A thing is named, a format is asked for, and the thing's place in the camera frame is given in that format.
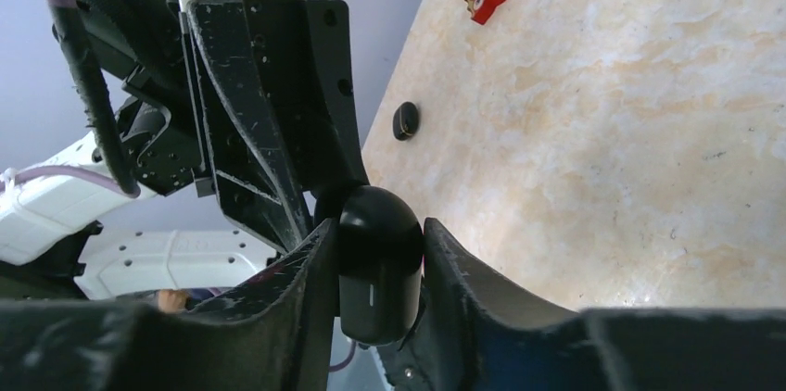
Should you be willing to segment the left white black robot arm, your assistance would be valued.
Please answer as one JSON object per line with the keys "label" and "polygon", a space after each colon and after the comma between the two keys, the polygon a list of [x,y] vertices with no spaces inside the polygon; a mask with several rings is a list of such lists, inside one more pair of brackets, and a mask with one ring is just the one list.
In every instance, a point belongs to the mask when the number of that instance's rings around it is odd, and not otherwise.
{"label": "left white black robot arm", "polygon": [[343,0],[71,0],[90,132],[1,175],[20,298],[232,287],[367,183]]}

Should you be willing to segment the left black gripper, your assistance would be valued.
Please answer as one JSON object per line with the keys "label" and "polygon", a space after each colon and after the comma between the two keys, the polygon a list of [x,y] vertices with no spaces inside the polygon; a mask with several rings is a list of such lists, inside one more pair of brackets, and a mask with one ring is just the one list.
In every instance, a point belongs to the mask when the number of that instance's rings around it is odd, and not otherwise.
{"label": "left black gripper", "polygon": [[[101,69],[128,94],[115,118],[137,181],[162,196],[186,187],[202,158],[177,0],[75,2]],[[194,0],[186,19],[220,208],[290,252],[312,228],[295,172],[306,191],[368,182],[348,5]]]}

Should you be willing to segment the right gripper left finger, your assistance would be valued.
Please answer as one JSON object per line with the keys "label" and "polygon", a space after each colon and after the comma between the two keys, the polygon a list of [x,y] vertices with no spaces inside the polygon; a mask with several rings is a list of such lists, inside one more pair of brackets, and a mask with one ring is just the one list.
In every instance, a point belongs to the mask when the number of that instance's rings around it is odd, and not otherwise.
{"label": "right gripper left finger", "polygon": [[139,301],[1,304],[5,390],[323,390],[336,313],[335,221],[185,313]]}

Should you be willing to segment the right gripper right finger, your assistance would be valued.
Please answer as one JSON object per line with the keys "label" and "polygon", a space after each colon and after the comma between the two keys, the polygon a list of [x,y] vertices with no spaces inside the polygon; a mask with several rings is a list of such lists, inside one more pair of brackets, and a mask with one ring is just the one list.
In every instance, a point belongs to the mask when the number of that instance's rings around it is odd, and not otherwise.
{"label": "right gripper right finger", "polygon": [[781,390],[781,309],[572,311],[425,221],[425,315],[379,351],[396,390]]}

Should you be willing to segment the black earbud charging case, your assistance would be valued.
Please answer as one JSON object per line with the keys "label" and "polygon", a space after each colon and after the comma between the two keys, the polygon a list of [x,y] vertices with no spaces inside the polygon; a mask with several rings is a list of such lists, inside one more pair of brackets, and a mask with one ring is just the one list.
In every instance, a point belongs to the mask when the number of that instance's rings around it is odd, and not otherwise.
{"label": "black earbud charging case", "polygon": [[317,195],[315,219],[337,220],[343,333],[367,346],[405,338],[418,316],[425,253],[413,210],[386,189],[350,184]]}

